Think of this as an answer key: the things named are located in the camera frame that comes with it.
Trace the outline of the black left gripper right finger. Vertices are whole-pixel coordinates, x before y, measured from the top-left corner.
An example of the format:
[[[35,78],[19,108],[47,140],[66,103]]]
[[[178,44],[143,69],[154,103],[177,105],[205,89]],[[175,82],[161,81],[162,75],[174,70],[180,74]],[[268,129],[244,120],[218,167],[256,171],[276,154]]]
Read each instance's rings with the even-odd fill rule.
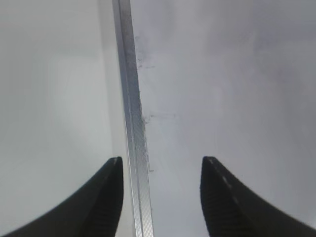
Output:
[[[314,237],[314,228],[290,217],[244,185],[215,157],[201,166],[200,202],[211,237]]]

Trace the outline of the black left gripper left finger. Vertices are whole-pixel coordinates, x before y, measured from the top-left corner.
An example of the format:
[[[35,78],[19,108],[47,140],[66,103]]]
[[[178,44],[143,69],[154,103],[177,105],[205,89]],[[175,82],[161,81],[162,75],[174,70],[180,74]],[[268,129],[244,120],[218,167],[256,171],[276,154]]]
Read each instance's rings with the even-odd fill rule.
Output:
[[[114,237],[123,205],[123,161],[110,158],[76,192],[8,237]]]

